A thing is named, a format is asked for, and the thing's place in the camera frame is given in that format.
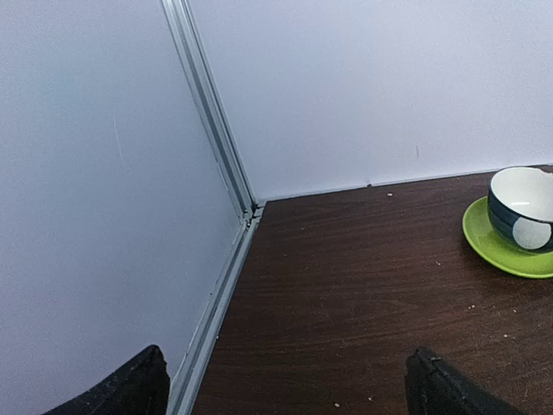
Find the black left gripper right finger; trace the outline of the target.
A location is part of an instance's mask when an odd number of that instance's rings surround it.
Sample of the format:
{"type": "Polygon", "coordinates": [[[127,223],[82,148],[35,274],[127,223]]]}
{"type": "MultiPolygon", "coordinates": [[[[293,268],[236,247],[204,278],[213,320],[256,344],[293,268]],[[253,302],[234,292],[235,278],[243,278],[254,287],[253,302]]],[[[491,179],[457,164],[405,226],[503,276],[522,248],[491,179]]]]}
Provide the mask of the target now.
{"type": "Polygon", "coordinates": [[[405,397],[410,414],[520,414],[486,392],[429,348],[406,360],[405,397]]]}

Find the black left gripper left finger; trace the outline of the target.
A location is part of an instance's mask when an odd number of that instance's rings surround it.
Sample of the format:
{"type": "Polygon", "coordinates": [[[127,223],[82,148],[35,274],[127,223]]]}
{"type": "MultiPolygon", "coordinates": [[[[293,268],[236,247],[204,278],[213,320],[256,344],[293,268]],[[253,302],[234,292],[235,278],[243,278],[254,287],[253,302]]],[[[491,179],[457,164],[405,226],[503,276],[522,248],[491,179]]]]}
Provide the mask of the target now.
{"type": "Polygon", "coordinates": [[[160,414],[168,408],[169,376],[161,349],[150,345],[50,414],[160,414]]]}

